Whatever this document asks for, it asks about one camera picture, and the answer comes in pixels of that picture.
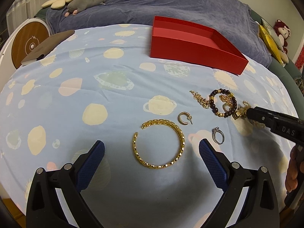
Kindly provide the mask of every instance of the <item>jewelry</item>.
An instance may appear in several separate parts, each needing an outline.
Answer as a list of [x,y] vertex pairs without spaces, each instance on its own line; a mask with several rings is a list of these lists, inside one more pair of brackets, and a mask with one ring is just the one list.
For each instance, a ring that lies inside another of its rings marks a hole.
[[179,113],[179,115],[178,115],[178,117],[177,117],[177,120],[179,121],[179,123],[180,124],[182,124],[182,125],[188,125],[188,123],[189,122],[184,122],[184,121],[182,121],[182,119],[181,119],[181,115],[186,115],[187,116],[187,119],[191,122],[191,124],[193,124],[192,123],[192,116],[188,113],[188,112],[181,112],[181,113]]
[[[201,106],[203,106],[205,109],[208,109],[210,107],[212,109],[213,113],[216,114],[218,117],[227,118],[228,116],[231,116],[232,114],[234,114],[235,111],[237,110],[238,103],[237,103],[233,93],[230,92],[229,90],[222,89],[222,88],[220,88],[218,90],[214,90],[210,94],[209,100],[203,98],[199,93],[194,92],[192,90],[190,91],[190,93],[192,93],[193,98],[196,99],[197,102],[199,102]],[[220,95],[219,98],[222,102],[224,102],[223,109],[224,109],[225,113],[220,113],[218,108],[215,106],[214,96],[218,93],[222,93],[222,95]]]
[[[222,140],[221,143],[219,143],[219,142],[217,141],[217,139],[216,139],[215,134],[216,134],[217,132],[220,133],[221,136],[223,137],[223,140]],[[217,144],[219,144],[219,145],[221,145],[221,144],[224,143],[225,136],[224,136],[224,133],[219,129],[219,127],[215,127],[215,128],[212,129],[212,139],[213,139]]]
[[190,93],[192,93],[193,98],[196,99],[202,107],[204,107],[205,109],[209,109],[210,100],[203,98],[198,92],[194,92],[191,90]]
[[246,110],[242,106],[240,106],[239,109],[232,114],[234,120],[237,120],[241,116],[246,117]]
[[137,152],[137,149],[136,149],[136,138],[137,138],[138,132],[135,132],[134,136],[133,136],[133,150],[134,150],[135,156],[136,156],[136,158],[138,159],[138,161],[142,165],[144,165],[146,167],[149,167],[151,169],[162,169],[162,168],[171,166],[183,154],[183,151],[184,151],[184,148],[185,148],[185,136],[183,135],[183,132],[181,131],[181,129],[174,122],[171,122],[171,121],[165,120],[165,119],[149,120],[148,122],[144,122],[142,124],[141,128],[144,129],[144,128],[149,127],[151,125],[166,125],[166,126],[169,126],[172,129],[174,129],[174,131],[177,133],[177,135],[179,137],[179,140],[180,140],[180,151],[178,152],[178,154],[176,155],[176,157],[171,162],[169,162],[167,164],[164,164],[164,165],[153,165],[153,164],[146,163],[145,161],[143,161],[143,159],[139,156],[139,154]]
[[[245,115],[244,115],[244,117],[247,117],[247,116],[246,116],[246,112],[247,112],[247,110],[248,110],[249,108],[251,108],[251,105],[250,105],[247,101],[243,101],[243,105],[244,105],[243,109],[245,110]],[[249,120],[249,122],[250,122],[252,125],[254,125],[257,129],[263,129],[263,128],[265,128],[265,124],[263,124],[263,123],[260,123],[260,122],[257,122],[257,121],[255,121],[255,120],[251,120],[251,119],[248,119],[248,120]]]

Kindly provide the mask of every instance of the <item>human hand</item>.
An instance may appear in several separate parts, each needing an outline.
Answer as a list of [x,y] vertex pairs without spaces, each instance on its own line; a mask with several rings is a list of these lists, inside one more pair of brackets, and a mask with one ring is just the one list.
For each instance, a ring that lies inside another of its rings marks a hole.
[[[295,190],[298,186],[297,176],[298,167],[296,162],[297,148],[294,146],[290,152],[290,161],[287,169],[287,175],[285,180],[285,187],[287,192]],[[304,173],[304,161],[300,164],[300,171]]]

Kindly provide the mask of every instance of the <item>wooden disc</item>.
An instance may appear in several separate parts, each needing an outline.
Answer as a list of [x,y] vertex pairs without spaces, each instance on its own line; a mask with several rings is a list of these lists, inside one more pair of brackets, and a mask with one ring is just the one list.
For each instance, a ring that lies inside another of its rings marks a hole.
[[47,28],[40,22],[33,21],[22,27],[12,45],[12,60],[15,68],[19,68],[21,61],[48,37]]

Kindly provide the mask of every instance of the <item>red box lid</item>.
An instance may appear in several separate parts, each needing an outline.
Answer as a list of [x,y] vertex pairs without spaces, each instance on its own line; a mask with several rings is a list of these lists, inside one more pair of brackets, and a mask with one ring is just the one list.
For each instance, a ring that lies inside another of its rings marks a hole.
[[183,61],[241,74],[248,60],[217,30],[155,16],[150,57]]

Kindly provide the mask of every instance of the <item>blue gripper pad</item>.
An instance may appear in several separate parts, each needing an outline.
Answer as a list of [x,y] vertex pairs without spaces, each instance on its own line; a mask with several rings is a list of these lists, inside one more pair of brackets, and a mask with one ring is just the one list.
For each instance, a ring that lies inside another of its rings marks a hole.
[[215,185],[225,192],[228,188],[227,172],[215,156],[215,150],[210,148],[212,145],[209,142],[206,143],[205,140],[208,142],[207,139],[203,139],[199,143],[199,154],[201,155]]
[[105,155],[105,146],[102,141],[98,141],[95,148],[88,155],[87,159],[82,164],[76,176],[76,189],[78,193],[86,189],[97,170],[103,156]]

